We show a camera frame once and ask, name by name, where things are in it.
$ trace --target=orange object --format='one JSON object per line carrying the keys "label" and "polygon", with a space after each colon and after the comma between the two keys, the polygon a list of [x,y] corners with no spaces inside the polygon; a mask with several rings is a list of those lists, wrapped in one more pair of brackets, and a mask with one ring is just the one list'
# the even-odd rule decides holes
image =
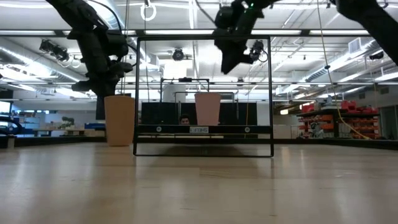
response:
{"label": "orange object", "polygon": [[198,125],[217,126],[220,117],[221,95],[218,93],[195,94]]}
{"label": "orange object", "polygon": [[322,121],[331,121],[331,120],[333,120],[333,115],[323,115],[321,117],[321,120]]}
{"label": "orange object", "polygon": [[330,129],[334,128],[334,125],[333,124],[322,124],[321,128],[324,130],[330,130]]}
{"label": "orange object", "polygon": [[129,146],[134,138],[135,99],[105,97],[106,141],[109,146]]}

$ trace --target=fluorescent light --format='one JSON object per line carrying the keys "label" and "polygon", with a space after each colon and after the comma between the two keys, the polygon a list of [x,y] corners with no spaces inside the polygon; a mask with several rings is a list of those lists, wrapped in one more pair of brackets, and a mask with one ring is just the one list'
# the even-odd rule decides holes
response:
{"label": "fluorescent light", "polygon": [[52,30],[0,30],[0,35],[55,35]]}
{"label": "fluorescent light", "polygon": [[358,91],[358,90],[363,89],[363,88],[364,88],[363,86],[362,87],[358,87],[358,88],[353,88],[352,90],[345,91],[345,93],[353,93],[353,92]]}
{"label": "fluorescent light", "polygon": [[301,30],[252,30],[253,35],[298,35]]}
{"label": "fluorescent light", "polygon": [[289,114],[289,110],[281,110],[280,115],[287,115]]}
{"label": "fluorescent light", "polygon": [[[65,34],[65,35],[69,35],[70,34],[70,30],[64,30],[64,31],[62,31],[63,32],[63,34]],[[136,34],[136,31],[135,30],[127,30],[127,35],[134,35],[134,34]]]}
{"label": "fluorescent light", "polygon": [[38,81],[38,79],[36,79],[34,77],[25,75],[21,72],[14,71],[7,67],[0,69],[0,73],[3,77],[9,78],[11,80],[17,80],[17,81],[32,81],[32,80],[36,81],[37,80]]}
{"label": "fluorescent light", "polygon": [[59,89],[57,89],[57,92],[65,95],[65,96],[72,96],[72,97],[75,97],[75,98],[85,98],[85,97],[87,97],[84,93],[80,93],[78,91],[73,91],[73,90],[70,90],[70,89],[67,89],[67,88],[59,88]]}
{"label": "fluorescent light", "polygon": [[318,96],[317,98],[328,98],[329,96],[334,97],[335,94],[334,93],[325,93],[325,94],[322,94],[322,95]]}
{"label": "fluorescent light", "polygon": [[305,94],[304,94],[304,93],[298,94],[298,95],[295,96],[294,98],[295,98],[295,99],[300,99],[300,98],[303,98],[303,97],[305,97]]}
{"label": "fluorescent light", "polygon": [[200,35],[200,34],[212,34],[213,30],[145,30],[145,34],[156,35],[156,34],[170,34],[170,35]]}
{"label": "fluorescent light", "polygon": [[338,82],[347,82],[347,81],[353,80],[354,78],[359,77],[359,76],[361,76],[361,75],[360,74],[350,75],[345,78],[342,78],[341,80],[338,80]]}
{"label": "fluorescent light", "polygon": [[26,3],[24,3],[24,4],[0,3],[0,7],[11,7],[11,8],[17,8],[17,9],[52,9],[53,8],[53,6],[50,5],[50,4],[45,4],[45,5],[31,4],[31,5],[28,5]]}
{"label": "fluorescent light", "polygon": [[28,91],[36,91],[34,88],[27,86],[27,85],[23,85],[23,84],[19,84],[19,85],[13,85],[13,84],[8,84],[9,86],[15,87],[15,88],[20,88],[23,90],[28,90]]}
{"label": "fluorescent light", "polygon": [[300,105],[300,110],[302,110],[303,109],[303,106],[309,106],[310,104],[312,104],[313,102],[311,102],[311,103],[304,103],[303,105]]}
{"label": "fluorescent light", "polygon": [[[311,30],[310,35],[321,35],[321,30]],[[366,30],[324,30],[323,35],[369,35]]]}
{"label": "fluorescent light", "polygon": [[376,78],[375,81],[384,81],[384,80],[390,80],[390,79],[393,79],[393,78],[398,78],[398,72],[394,72],[394,73],[391,73],[391,74],[388,74],[388,75],[383,75],[383,76],[381,76],[379,78]]}

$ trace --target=light wood floor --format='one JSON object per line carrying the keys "label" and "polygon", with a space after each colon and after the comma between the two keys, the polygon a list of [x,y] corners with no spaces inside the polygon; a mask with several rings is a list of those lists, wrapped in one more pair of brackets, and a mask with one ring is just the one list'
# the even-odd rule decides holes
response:
{"label": "light wood floor", "polygon": [[394,151],[276,146],[274,159],[132,157],[100,143],[0,151],[1,224],[376,224],[397,223],[397,214]]}

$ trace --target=desk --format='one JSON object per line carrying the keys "label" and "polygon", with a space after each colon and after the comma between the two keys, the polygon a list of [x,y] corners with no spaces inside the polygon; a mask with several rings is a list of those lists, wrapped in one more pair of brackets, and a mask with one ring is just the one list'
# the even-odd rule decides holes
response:
{"label": "desk", "polygon": [[75,131],[79,132],[79,136],[83,136],[85,134],[85,129],[33,129],[33,134],[35,137],[39,136],[39,131],[47,132],[50,137],[53,131],[66,131],[67,136],[73,136],[73,132]]}

